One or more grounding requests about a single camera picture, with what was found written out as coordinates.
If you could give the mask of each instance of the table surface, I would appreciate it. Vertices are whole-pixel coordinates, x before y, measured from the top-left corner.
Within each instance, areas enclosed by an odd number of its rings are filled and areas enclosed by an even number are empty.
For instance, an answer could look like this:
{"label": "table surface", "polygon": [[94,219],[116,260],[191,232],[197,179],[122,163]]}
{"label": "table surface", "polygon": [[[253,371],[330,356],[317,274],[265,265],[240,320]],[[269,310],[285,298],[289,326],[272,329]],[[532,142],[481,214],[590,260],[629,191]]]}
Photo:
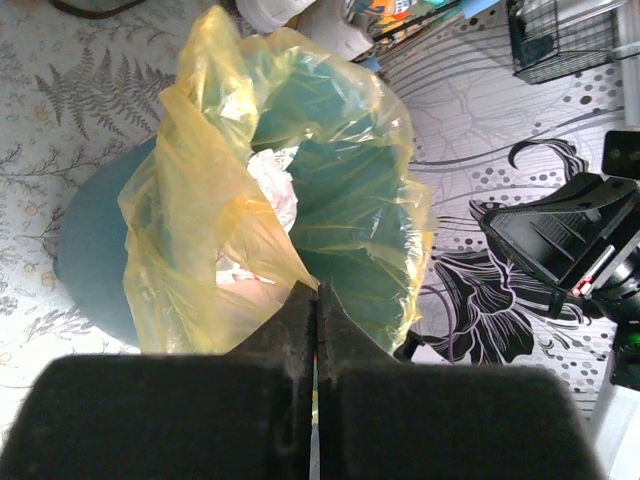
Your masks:
{"label": "table surface", "polygon": [[[41,0],[0,0],[4,437],[52,359],[135,352],[92,326],[55,278],[57,232],[78,186],[157,129],[158,93],[212,3],[154,0],[96,22]],[[411,169],[432,187],[440,219],[415,328],[445,358],[551,369],[588,414],[613,325],[572,305],[546,319],[548,292],[487,251],[475,218],[492,204],[548,195],[577,171],[598,171],[604,133],[623,124],[620,71],[605,66],[534,87],[512,77],[509,55],[497,7],[385,65],[413,118]]]}

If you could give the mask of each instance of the patterned fabric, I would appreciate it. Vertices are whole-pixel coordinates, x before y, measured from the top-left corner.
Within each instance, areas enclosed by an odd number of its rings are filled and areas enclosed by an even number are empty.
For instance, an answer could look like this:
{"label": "patterned fabric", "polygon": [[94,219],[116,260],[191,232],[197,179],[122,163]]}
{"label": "patterned fabric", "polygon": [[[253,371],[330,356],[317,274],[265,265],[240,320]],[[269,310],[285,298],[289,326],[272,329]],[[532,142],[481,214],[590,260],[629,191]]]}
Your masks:
{"label": "patterned fabric", "polygon": [[[0,0],[4,435],[53,358],[135,351],[71,303],[52,268],[57,232],[78,185],[157,129],[158,93],[173,81],[191,24],[212,3],[153,0],[88,21],[44,0]],[[622,122],[619,71],[525,85],[511,76],[500,9],[459,22],[386,68],[414,121],[412,169],[433,187],[440,215],[416,329],[455,361],[553,369],[588,412],[611,323],[584,318],[577,304],[546,319],[548,291],[492,250],[476,219],[491,205],[530,201],[577,171],[597,171],[605,131]]]}

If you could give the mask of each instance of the wire basket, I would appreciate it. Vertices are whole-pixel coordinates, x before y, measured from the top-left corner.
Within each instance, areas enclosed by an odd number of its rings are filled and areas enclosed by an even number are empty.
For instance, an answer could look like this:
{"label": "wire basket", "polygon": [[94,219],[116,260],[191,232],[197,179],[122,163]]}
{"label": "wire basket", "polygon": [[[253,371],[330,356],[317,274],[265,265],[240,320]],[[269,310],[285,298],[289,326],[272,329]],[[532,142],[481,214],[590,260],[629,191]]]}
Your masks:
{"label": "wire basket", "polygon": [[556,0],[508,0],[515,76],[530,85],[565,77],[615,59],[615,13],[560,18]]}

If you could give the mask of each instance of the black metal basket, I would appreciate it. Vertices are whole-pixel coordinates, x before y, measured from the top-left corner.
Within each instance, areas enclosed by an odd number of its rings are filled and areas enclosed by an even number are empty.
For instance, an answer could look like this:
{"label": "black metal basket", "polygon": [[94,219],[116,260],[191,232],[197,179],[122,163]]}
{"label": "black metal basket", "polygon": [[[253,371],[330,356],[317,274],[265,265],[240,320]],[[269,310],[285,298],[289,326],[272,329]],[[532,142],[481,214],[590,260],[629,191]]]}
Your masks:
{"label": "black metal basket", "polygon": [[614,60],[614,11],[562,24],[556,0],[508,0],[515,76],[538,85]]}

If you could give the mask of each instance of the yellow plastic bag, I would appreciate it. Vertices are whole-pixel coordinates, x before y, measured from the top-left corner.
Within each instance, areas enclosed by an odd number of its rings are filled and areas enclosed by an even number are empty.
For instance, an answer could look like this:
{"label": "yellow plastic bag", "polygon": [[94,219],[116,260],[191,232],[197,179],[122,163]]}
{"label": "yellow plastic bag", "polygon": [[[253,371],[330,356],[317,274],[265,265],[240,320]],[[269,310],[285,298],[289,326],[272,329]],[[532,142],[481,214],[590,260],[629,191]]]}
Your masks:
{"label": "yellow plastic bag", "polygon": [[[226,353],[296,281],[317,287],[300,256],[379,344],[397,344],[418,318],[431,234],[429,196],[405,178],[411,126],[393,93],[292,30],[241,40],[214,7],[161,100],[156,148],[119,198],[141,350]],[[246,166],[253,151],[297,144],[292,243]],[[271,283],[217,284],[220,254]]]}

